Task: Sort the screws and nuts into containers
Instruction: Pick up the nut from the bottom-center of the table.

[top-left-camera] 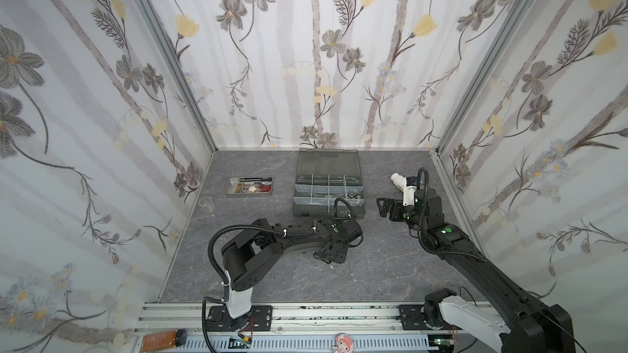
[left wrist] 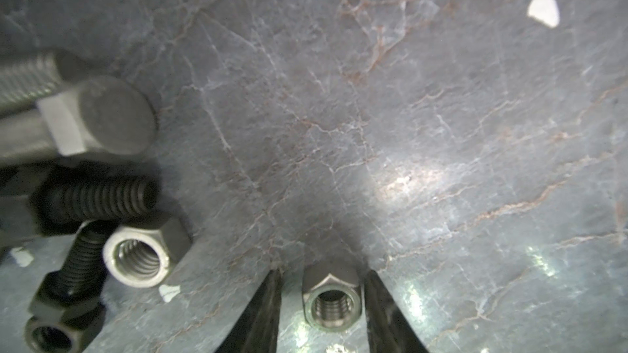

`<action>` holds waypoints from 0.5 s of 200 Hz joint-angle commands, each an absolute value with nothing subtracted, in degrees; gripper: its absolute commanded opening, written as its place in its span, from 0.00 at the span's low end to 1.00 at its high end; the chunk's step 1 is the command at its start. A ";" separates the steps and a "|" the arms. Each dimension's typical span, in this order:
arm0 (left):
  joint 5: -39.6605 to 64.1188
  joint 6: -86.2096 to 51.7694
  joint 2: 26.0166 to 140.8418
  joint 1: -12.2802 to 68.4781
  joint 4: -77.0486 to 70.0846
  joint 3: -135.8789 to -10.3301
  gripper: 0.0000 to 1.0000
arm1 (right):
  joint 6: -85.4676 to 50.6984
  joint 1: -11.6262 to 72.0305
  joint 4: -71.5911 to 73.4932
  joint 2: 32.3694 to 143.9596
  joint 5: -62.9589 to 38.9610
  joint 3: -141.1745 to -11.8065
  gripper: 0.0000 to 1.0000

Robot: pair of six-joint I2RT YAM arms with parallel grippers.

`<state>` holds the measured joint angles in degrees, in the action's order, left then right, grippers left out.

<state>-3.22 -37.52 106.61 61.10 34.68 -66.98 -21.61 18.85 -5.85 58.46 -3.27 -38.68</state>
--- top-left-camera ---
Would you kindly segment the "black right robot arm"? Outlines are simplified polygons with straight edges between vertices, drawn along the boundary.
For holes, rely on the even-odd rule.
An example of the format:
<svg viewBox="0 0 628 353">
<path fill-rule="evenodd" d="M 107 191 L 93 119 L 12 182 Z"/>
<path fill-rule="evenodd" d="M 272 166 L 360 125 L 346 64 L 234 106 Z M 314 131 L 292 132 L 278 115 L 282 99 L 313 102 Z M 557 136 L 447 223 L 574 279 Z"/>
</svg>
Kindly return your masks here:
<svg viewBox="0 0 628 353">
<path fill-rule="evenodd" d="M 574 352 L 572 318 L 560 305 L 549 307 L 488 260 L 471 238 L 445 222 L 442 200 L 426 189 L 412 205 L 376 200 L 381 217 L 408 225 L 411 236 L 430 254 L 456 268 L 495 309 L 491 314 L 451 289 L 426 295 L 421 319 L 432 328 L 455 326 L 496 352 Z"/>
</svg>

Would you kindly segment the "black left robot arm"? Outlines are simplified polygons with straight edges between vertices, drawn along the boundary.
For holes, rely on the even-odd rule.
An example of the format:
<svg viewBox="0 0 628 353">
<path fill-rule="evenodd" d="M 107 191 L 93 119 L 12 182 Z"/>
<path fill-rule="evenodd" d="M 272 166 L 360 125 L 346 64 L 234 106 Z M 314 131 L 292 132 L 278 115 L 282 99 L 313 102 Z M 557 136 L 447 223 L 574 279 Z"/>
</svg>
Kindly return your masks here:
<svg viewBox="0 0 628 353">
<path fill-rule="evenodd" d="M 348 250 L 364 240 L 362 228 L 352 217 L 320 219 L 306 225 L 282 227 L 260 218 L 249 225 L 224 227 L 209 240 L 209 262 L 222 281 L 222 304 L 230 318 L 228 328 L 243 329 L 253 316 L 253 287 L 278 263 L 295 251 L 312 251 L 326 264 L 346 262 Z"/>
</svg>

